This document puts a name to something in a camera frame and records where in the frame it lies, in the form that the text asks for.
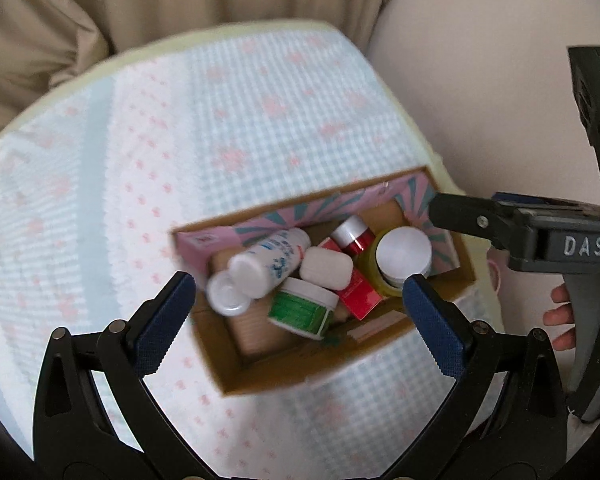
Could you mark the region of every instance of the silver lid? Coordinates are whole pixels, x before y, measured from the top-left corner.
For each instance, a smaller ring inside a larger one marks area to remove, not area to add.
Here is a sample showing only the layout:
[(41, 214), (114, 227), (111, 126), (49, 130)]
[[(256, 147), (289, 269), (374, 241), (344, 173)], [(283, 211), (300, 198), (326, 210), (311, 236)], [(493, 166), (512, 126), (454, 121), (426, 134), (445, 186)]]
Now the silver lid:
[(369, 229), (362, 218), (357, 215), (347, 218), (337, 229), (331, 233), (331, 238), (338, 244), (338, 247), (344, 249), (350, 243), (357, 240), (362, 233)]

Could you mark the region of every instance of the blue gripper pad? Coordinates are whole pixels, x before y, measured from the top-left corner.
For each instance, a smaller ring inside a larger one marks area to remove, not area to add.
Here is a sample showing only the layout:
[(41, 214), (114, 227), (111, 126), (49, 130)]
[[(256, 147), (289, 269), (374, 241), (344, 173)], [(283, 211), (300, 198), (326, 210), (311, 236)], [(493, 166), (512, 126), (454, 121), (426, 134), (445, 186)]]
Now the blue gripper pad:
[(405, 280), (402, 304), (440, 371), (458, 379), (474, 342), (471, 324), (453, 303), (439, 297), (421, 274)]
[(195, 301), (195, 280), (179, 271), (153, 300), (145, 301), (133, 314), (126, 344), (139, 377), (158, 371)]

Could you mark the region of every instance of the white wall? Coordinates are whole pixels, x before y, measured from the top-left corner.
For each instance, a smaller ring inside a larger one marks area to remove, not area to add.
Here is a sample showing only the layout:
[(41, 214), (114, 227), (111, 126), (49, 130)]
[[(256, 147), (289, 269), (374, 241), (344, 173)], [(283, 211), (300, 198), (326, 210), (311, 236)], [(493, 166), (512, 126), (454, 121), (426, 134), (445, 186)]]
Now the white wall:
[[(600, 0), (391, 0), (368, 54), (467, 193), (600, 203), (571, 93), (574, 44), (600, 44)], [(541, 326), (560, 282), (506, 271), (507, 331)]]

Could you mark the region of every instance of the gray handle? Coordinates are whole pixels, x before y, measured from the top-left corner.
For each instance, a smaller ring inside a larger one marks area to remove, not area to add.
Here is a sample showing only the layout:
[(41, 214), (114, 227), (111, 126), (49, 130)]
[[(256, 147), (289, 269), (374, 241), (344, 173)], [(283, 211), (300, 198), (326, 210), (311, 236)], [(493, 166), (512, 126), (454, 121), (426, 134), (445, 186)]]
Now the gray handle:
[(568, 384), (570, 412), (585, 422), (600, 415), (600, 274), (565, 274), (576, 326), (576, 355)]

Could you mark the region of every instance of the white soap bar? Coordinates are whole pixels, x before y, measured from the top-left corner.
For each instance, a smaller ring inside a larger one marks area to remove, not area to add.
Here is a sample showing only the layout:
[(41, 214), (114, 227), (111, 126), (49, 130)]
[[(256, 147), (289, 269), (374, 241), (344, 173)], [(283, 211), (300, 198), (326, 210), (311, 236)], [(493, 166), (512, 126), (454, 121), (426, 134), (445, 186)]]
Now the white soap bar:
[(300, 265), (300, 277), (306, 282), (330, 290), (343, 290), (351, 281), (353, 260), (348, 254), (309, 247)]

